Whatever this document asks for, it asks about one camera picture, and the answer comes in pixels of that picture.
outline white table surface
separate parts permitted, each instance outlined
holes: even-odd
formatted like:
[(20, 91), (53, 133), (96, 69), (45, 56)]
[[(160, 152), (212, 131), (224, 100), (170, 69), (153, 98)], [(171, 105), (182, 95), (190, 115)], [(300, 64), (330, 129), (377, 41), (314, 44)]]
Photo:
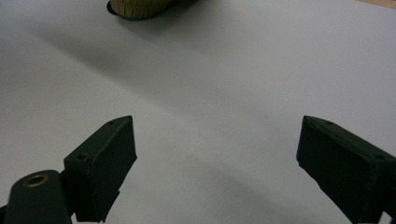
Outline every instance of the white table surface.
[(199, 0), (125, 21), (106, 3), (0, 3), (1, 204), (133, 115), (138, 160), (106, 223), (349, 223), (295, 160), (301, 122), (396, 155), (395, 10)]

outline screw hole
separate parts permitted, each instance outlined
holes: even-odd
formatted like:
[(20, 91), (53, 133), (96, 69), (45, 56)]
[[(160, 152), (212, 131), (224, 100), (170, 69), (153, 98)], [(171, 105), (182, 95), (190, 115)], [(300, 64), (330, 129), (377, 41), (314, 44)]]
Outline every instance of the screw hole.
[(378, 160), (384, 160), (385, 159), (385, 157), (384, 156), (381, 156), (381, 155), (375, 155), (375, 157), (378, 159)]
[(78, 156), (77, 156), (77, 159), (79, 159), (79, 160), (85, 160), (85, 159), (87, 159), (88, 158), (88, 155), (87, 154), (79, 154)]
[(48, 179), (49, 177), (47, 175), (35, 175), (24, 182), (23, 185), (27, 188), (34, 188), (44, 184)]

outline cylindrical object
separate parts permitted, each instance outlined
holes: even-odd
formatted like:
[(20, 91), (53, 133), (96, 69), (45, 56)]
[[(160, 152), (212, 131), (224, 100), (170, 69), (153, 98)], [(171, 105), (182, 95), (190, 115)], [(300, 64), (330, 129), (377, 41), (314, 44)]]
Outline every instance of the cylindrical object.
[(153, 17), (169, 7), (175, 0), (110, 0), (112, 9), (126, 19)]

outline brass screw hole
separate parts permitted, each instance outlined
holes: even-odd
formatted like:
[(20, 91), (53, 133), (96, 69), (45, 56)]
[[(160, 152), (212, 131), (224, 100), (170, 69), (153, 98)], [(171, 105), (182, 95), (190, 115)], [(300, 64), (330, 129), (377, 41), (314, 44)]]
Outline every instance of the brass screw hole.
[(378, 159), (378, 160), (384, 160), (385, 159), (385, 157), (384, 156), (381, 156), (381, 155), (375, 155), (375, 157)]
[(85, 159), (87, 159), (87, 158), (88, 158), (88, 155), (85, 154), (85, 153), (79, 154), (79, 155), (77, 156), (77, 159), (79, 159), (79, 160), (85, 160)]
[(23, 183), (23, 185), (26, 188), (34, 188), (34, 187), (44, 184), (45, 182), (47, 182), (47, 180), (49, 180), (48, 175), (35, 175), (35, 176), (30, 177), (28, 180), (26, 180)]

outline spool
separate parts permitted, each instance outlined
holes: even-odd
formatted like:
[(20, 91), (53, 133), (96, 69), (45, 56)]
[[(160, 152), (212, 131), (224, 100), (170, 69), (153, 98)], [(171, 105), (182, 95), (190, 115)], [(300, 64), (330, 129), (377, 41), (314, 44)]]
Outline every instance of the spool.
[(107, 9), (127, 20), (148, 19), (158, 15), (175, 0), (110, 0)]

